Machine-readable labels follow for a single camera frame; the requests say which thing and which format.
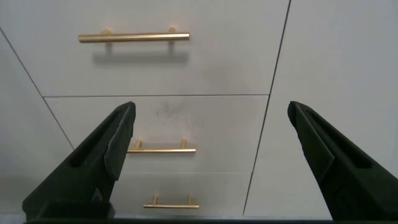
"brass bar pull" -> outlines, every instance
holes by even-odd
[[[159,204],[157,203],[157,195],[154,197],[154,203],[152,204],[145,204],[144,208],[194,208],[198,209],[199,205],[192,203],[192,196],[189,196],[187,204]]]
[[[138,41],[180,41],[189,40],[189,32],[177,32],[171,27],[168,32],[141,34],[112,34],[109,29],[100,34],[81,34],[80,43],[138,42]]]
[[[197,149],[187,147],[187,140],[183,139],[181,142],[181,148],[144,148],[141,147],[142,141],[138,139],[136,147],[128,149],[127,153],[195,153]]]

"white cabinet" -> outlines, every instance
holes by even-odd
[[[66,138],[77,147],[127,101],[137,110],[130,147],[138,139],[148,147],[186,139],[197,151],[128,154],[111,198],[119,213],[330,218],[287,116],[292,100],[398,175],[398,3],[291,1],[287,14],[288,6],[288,0],[0,1],[0,27],[12,45],[0,40],[1,200],[19,204],[25,195],[8,192],[33,188],[12,170],[42,178],[70,153]],[[189,32],[190,40],[78,41],[79,34],[104,29],[169,27]],[[19,74],[30,82],[25,72],[41,95],[33,83],[19,83]],[[192,196],[200,208],[143,208],[154,195],[162,203]]]
[[[0,27],[73,147],[118,105],[136,104],[131,147],[187,140],[194,154],[128,154],[119,213],[241,216],[288,0],[0,3]],[[184,42],[82,44],[80,34],[190,33]],[[148,210],[159,194],[199,210]]]
[[[12,0],[0,26],[44,96],[269,94],[287,3]],[[171,26],[190,41],[78,41]]]
[[[25,197],[71,152],[71,145],[0,33],[0,213],[21,212]]]
[[[77,147],[115,107],[136,104],[130,147],[179,147],[194,154],[128,154],[126,172],[240,172],[250,174],[267,96],[135,96],[47,98]]]
[[[312,107],[398,176],[398,5],[390,1],[292,1],[246,216],[330,214],[287,117]]]
[[[239,217],[248,193],[250,174],[123,173],[115,183],[111,202],[118,213],[135,215],[206,215]],[[144,208],[158,196],[161,204],[192,203],[199,209]]]

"white drawer front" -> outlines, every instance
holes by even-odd
[[[267,96],[46,98],[74,147],[115,107],[136,104],[134,134],[148,147],[187,140],[194,154],[128,154],[131,172],[252,172]]]
[[[249,181],[250,174],[122,173],[111,202],[116,213],[242,216]],[[186,204],[191,195],[200,208],[144,208],[155,194],[162,204]]]
[[[0,26],[44,96],[269,94],[288,1],[5,0]],[[191,40],[80,44],[79,34]]]

